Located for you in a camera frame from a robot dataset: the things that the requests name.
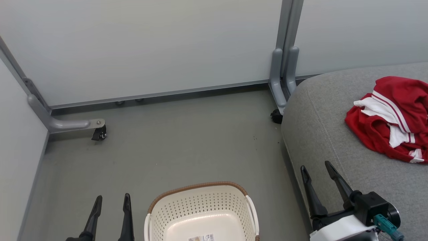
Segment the gray metal frame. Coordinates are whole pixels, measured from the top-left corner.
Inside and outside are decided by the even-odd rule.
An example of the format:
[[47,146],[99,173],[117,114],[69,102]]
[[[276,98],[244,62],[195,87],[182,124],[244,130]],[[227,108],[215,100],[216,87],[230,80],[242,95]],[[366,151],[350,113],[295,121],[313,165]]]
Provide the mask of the gray metal frame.
[[49,107],[52,110],[54,110],[54,109],[62,109],[62,108],[84,106],[84,105],[96,105],[96,104],[120,102],[120,101],[126,101],[126,100],[152,98],[152,97],[158,97],[158,96],[193,93],[193,92],[206,91],[206,90],[219,90],[219,89],[247,86],[247,85],[253,85],[253,84],[264,84],[268,82],[269,80],[265,79],[265,80],[257,80],[257,81],[250,81],[250,82],[243,82],[243,83],[236,83],[236,84],[224,84],[224,85],[218,85],[218,86],[195,88],[195,89],[189,89],[189,90],[175,90],[175,91],[153,93],[153,94],[125,96],[125,97],[110,98],[110,99],[98,99],[98,100],[91,100],[91,101],[77,102],[77,103],[70,103],[70,104],[63,104],[63,105],[51,105]]
[[290,9],[290,18],[287,26],[287,36],[284,42],[284,51],[282,53],[281,77],[284,76],[288,67],[288,54],[294,46],[296,40],[297,27],[299,26],[300,15],[302,13],[303,0],[293,0]]
[[282,49],[277,48],[272,53],[272,62],[270,64],[270,74],[269,74],[269,87],[272,91],[273,98],[275,103],[278,106],[278,109],[281,111],[287,103],[285,99],[284,92],[281,87],[281,78],[279,76],[281,71],[281,60],[282,60]]
[[14,71],[12,71],[11,69],[9,69],[9,70],[11,72],[15,72],[18,75],[18,76],[15,75],[15,78],[18,81],[19,85],[24,89],[25,93],[27,95],[30,95],[30,94],[35,95],[39,99],[39,101],[42,103],[42,105],[44,106],[44,108],[47,111],[50,111],[51,109],[49,108],[49,106],[46,103],[46,101],[43,99],[42,95],[37,90],[37,88],[34,85],[33,81],[31,79],[27,78],[27,76],[25,75],[24,71],[19,66],[19,64],[16,61],[16,59],[13,57],[12,53],[10,52],[9,48],[7,47],[6,43],[3,41],[3,39],[1,38],[1,36],[0,36],[0,50],[1,50],[2,54],[6,57],[6,59],[4,60],[4,62],[8,62],[10,64],[10,66],[13,67]]
[[97,129],[103,127],[106,122],[104,119],[92,120],[58,120],[53,118],[43,107],[42,103],[33,94],[28,96],[28,104],[34,113],[42,121],[49,133],[60,133],[73,130]]
[[49,133],[59,133],[74,130],[97,129],[105,126],[104,119],[93,120],[58,120],[51,116],[51,109],[46,104],[36,86],[27,78],[23,70],[13,57],[6,43],[0,37],[0,58],[6,64],[12,75],[28,95],[28,104],[45,125]]
[[[278,37],[276,39],[276,49],[272,53],[272,62],[270,64],[270,75],[269,75],[269,86],[272,91],[273,97],[275,99],[278,110],[283,114],[283,109],[287,103],[282,86],[281,86],[281,77],[283,77],[283,68],[287,63],[287,53],[288,53],[288,44],[287,39],[289,39],[290,31],[290,21],[294,14],[294,8],[296,8],[296,2],[303,0],[283,0],[281,7],[281,16],[279,19],[279,28],[278,28]],[[294,50],[293,57],[297,60],[299,50]],[[296,88],[296,80],[293,78],[295,74],[295,65],[292,64],[289,66],[290,74],[286,78],[287,91],[291,94]]]

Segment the white partition panel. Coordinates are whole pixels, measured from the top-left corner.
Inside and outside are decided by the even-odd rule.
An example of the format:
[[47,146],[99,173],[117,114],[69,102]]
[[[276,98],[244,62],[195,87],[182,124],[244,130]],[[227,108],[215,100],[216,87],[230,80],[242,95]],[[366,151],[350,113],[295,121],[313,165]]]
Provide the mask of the white partition panel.
[[282,0],[3,0],[0,35],[52,105],[269,78]]
[[48,130],[0,60],[0,235],[17,240]]
[[428,61],[428,1],[303,0],[296,75]]

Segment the brown basket rim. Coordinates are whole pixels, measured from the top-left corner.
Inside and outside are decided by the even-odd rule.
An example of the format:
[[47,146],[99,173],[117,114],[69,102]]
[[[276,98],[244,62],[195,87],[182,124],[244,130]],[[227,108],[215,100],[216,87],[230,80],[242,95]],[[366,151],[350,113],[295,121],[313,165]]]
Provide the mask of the brown basket rim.
[[200,184],[195,184],[195,185],[190,185],[190,186],[185,186],[185,187],[180,187],[177,189],[173,189],[167,192],[164,192],[162,194],[160,194],[159,196],[157,196],[153,202],[150,204],[149,210],[147,211],[148,214],[151,214],[153,211],[153,208],[155,207],[156,203],[158,203],[159,200],[161,200],[162,198],[175,194],[175,193],[179,193],[179,192],[184,192],[184,191],[188,191],[188,190],[192,190],[192,189],[196,189],[196,188],[201,188],[201,187],[214,187],[214,186],[232,186],[232,187],[236,187],[237,189],[239,189],[242,194],[244,196],[247,196],[248,193],[247,191],[241,187],[240,185],[231,182],[231,181],[216,181],[216,182],[205,182],[205,183],[200,183]]

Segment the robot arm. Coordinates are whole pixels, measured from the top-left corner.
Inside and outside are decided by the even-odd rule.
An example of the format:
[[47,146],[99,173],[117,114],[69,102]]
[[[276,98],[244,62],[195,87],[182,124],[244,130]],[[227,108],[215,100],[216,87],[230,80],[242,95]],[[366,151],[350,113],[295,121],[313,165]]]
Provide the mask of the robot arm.
[[[101,214],[101,205],[103,197],[100,195],[95,200],[94,207],[92,208],[91,214],[89,215],[88,222],[86,223],[85,229],[79,235],[78,238],[67,238],[65,241],[95,241],[95,233],[97,231],[97,221]],[[122,233],[118,241],[134,241],[134,225],[132,222],[132,210],[131,210],[131,196],[129,193],[125,194],[125,200],[123,201],[123,225]]]
[[397,228],[401,224],[396,208],[375,192],[353,191],[333,165],[325,162],[330,178],[335,181],[343,200],[343,211],[329,214],[321,204],[305,166],[301,166],[303,184],[314,232],[311,241],[364,240],[377,241],[386,232],[393,241],[403,241]]

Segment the red jacket with white stripes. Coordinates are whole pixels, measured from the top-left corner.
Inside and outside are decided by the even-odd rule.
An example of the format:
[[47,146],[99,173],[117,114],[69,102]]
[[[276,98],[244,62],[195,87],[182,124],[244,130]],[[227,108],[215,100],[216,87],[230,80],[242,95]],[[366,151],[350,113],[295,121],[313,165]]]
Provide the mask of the red jacket with white stripes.
[[428,84],[388,76],[354,102],[345,122],[370,150],[410,163],[428,163]]

